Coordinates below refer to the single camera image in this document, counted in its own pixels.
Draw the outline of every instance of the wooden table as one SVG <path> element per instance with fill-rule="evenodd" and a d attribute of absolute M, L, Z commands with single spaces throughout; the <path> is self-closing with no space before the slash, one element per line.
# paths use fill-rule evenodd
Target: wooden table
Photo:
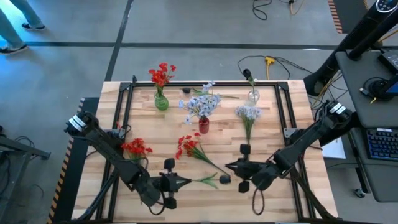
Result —
<path fill-rule="evenodd" d="M 289 80 L 290 95 L 294 106 L 295 119 L 299 128 L 306 128 L 313 123 L 313 118 L 302 80 Z M 99 100 L 97 118 L 103 129 L 110 129 L 113 122 L 119 82 L 105 82 Z M 210 131 L 202 135 L 203 148 L 208 157 L 219 167 L 236 161 L 241 157 L 239 145 L 245 143 L 245 131 L 241 119 L 234 113 L 237 106 L 244 104 L 249 87 L 214 87 L 214 92 L 222 95 L 237 96 L 239 99 L 222 98 L 218 108 L 210 116 Z M 260 100 L 257 107 L 263 110 L 262 116 L 255 122 L 251 140 L 251 160 L 265 161 L 273 152 L 284 146 L 282 130 L 275 99 L 275 90 L 271 87 L 258 87 Z M 129 124 L 132 131 L 126 141 L 143 138 L 147 147 L 154 152 L 149 156 L 148 171 L 156 176 L 163 170 L 164 159 L 174 157 L 177 152 L 178 138 L 198 131 L 197 118 L 191 125 L 184 123 L 187 111 L 178 108 L 178 101 L 188 101 L 181 88 L 166 87 L 165 96 L 170 106 L 166 111 L 159 111 L 154 106 L 154 87 L 134 88 Z M 284 100 L 285 117 L 289 124 L 289 116 Z M 101 187 L 105 159 L 96 153 L 87 158 L 83 169 L 80 188 L 73 211 L 73 218 L 80 216 L 92 202 Z M 332 214 L 337 216 L 333 195 L 326 173 L 322 152 L 308 148 L 305 153 L 310 187 Z M 216 190 L 208 185 L 192 183 L 183 187 L 175 198 L 177 209 L 168 210 L 159 216 L 150 214 L 148 208 L 140 203 L 136 192 L 119 183 L 118 197 L 114 211 L 114 222 L 272 222 L 297 221 L 291 182 L 287 179 L 276 179 L 264 191 L 266 208 L 261 216 L 252 212 L 251 203 L 255 187 L 245 194 L 238 192 L 237 178 L 231 170 L 224 168 L 231 174 L 232 183 L 221 185 Z M 183 156 L 176 161 L 174 172 L 182 177 L 197 179 L 217 172 L 215 168 L 203 161 Z M 308 216 L 305 197 L 301 192 L 304 213 Z M 110 191 L 104 210 L 107 211 Z M 261 198 L 256 197 L 256 208 L 261 206 Z"/>

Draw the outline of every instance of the blue keyboard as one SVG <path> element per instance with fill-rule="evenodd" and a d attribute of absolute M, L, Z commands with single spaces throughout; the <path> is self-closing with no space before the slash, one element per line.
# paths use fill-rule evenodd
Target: blue keyboard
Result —
<path fill-rule="evenodd" d="M 398 161 L 398 131 L 392 129 L 367 129 L 369 157 Z"/>

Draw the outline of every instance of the jeans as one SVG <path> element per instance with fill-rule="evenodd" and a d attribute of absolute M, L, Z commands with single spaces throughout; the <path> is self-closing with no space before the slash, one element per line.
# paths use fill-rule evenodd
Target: jeans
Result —
<path fill-rule="evenodd" d="M 43 23 L 29 5 L 27 0 L 10 0 L 19 10 L 22 11 L 26 20 L 32 27 L 43 27 Z M 0 35 L 8 42 L 11 48 L 20 48 L 25 43 L 18 36 L 6 15 L 0 9 Z"/>

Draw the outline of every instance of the gray floor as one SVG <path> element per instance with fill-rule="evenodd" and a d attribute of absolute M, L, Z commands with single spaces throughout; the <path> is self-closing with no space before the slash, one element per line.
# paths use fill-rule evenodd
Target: gray floor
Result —
<path fill-rule="evenodd" d="M 17 28 L 29 42 L 82 42 L 100 45 L 115 43 L 127 0 L 31 0 L 48 30 L 29 33 Z M 337 34 L 327 0 L 307 0 L 297 16 L 274 1 L 264 8 L 269 18 L 260 21 L 247 0 L 134 0 L 123 43 L 222 43 L 279 44 L 281 49 L 186 49 L 122 47 L 112 80 L 149 80 L 148 69 L 160 62 L 176 64 L 176 80 L 240 79 L 237 61 L 247 55 L 280 56 L 315 71 L 330 50 L 292 50 L 289 45 L 336 45 L 344 37 Z M 23 15 L 8 0 L 0 7 L 15 27 Z M 397 37 L 388 45 L 398 45 Z M 44 223 L 58 180 L 68 136 L 63 133 L 81 97 L 99 96 L 113 47 L 31 47 L 23 54 L 0 56 L 0 124 L 10 138 L 30 137 L 38 148 L 52 152 L 48 161 L 29 164 L 18 194 L 18 203 L 8 214 L 9 223 L 29 220 Z M 265 79 L 260 58 L 241 63 L 258 79 Z M 306 72 L 288 67 L 291 79 L 302 79 Z M 286 79 L 280 65 L 270 69 L 271 79 Z M 336 86 L 344 88 L 343 79 Z M 334 96 L 342 91 L 332 89 Z M 353 108 L 349 94 L 341 102 Z M 328 171 L 340 217 L 347 220 L 396 223 L 398 204 L 377 203 L 372 195 L 359 199 L 352 189 L 359 187 L 354 170 Z M 44 197 L 32 188 L 39 184 Z"/>

